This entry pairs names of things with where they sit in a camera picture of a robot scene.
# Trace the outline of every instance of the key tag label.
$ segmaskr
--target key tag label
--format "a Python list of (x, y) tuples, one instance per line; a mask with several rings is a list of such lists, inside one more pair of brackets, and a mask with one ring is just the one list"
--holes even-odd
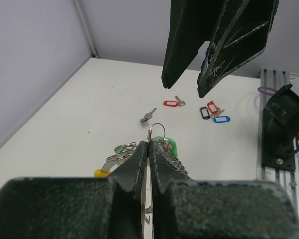
[(201, 112), (201, 116), (203, 116), (204, 120), (209, 120), (210, 114), (209, 114), (209, 111), (208, 111), (207, 107), (201, 107), (200, 112)]
[(230, 121), (229, 116), (216, 116), (214, 118), (214, 123), (228, 123)]
[(218, 108), (213, 101), (208, 102), (207, 107), (213, 114), (216, 114), (218, 112)]
[(164, 101), (164, 105), (176, 107), (176, 106), (178, 106), (178, 101)]

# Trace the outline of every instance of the screw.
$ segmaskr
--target screw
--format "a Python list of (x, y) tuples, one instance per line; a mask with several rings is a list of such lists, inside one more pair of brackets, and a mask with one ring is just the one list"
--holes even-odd
[(284, 161), (281, 158), (279, 158), (279, 159), (276, 160), (276, 164), (282, 164), (283, 162)]
[(295, 181), (291, 181), (291, 182), (290, 182), (290, 186), (291, 186), (292, 188), (295, 188), (296, 185), (297, 185), (297, 183), (296, 183)]

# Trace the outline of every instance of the table surface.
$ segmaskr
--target table surface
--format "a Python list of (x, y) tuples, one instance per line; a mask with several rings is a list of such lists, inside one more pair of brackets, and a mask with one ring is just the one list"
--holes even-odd
[[(169, 90), (161, 73), (160, 66), (89, 60), (0, 150), (0, 188), (15, 177), (93, 177), (114, 147), (146, 140), (156, 122), (177, 142), (193, 179), (255, 179), (260, 79), (230, 75), (200, 99), (198, 71), (186, 70)], [(175, 95), (186, 105), (163, 105)], [(210, 100), (229, 123), (203, 120), (199, 108)], [(162, 134), (153, 128), (153, 136)]]

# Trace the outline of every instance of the silver key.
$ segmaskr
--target silver key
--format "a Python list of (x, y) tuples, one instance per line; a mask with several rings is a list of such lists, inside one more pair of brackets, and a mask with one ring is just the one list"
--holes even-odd
[(144, 117), (140, 120), (141, 123), (144, 123), (151, 119), (153, 117), (153, 113), (157, 110), (157, 108), (154, 108), (151, 112), (148, 112), (144, 115)]
[(175, 96), (175, 98), (177, 99), (178, 101), (178, 106), (184, 106), (186, 104), (185, 101), (182, 101), (178, 96)]
[(225, 110), (224, 109), (220, 109), (219, 107), (217, 107), (217, 109), (218, 109), (218, 112), (217, 113), (215, 113), (215, 114), (211, 114), (210, 115), (210, 117), (213, 119), (213, 118), (215, 118), (216, 116), (220, 116), (220, 114), (221, 113), (223, 113)]

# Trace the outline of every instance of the black key tag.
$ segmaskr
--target black key tag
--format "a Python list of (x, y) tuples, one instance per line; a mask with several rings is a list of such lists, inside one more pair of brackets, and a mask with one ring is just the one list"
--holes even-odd
[(204, 120), (209, 120), (210, 114), (209, 114), (209, 111), (208, 111), (207, 107), (201, 107), (200, 112), (201, 112), (201, 116), (203, 116)]

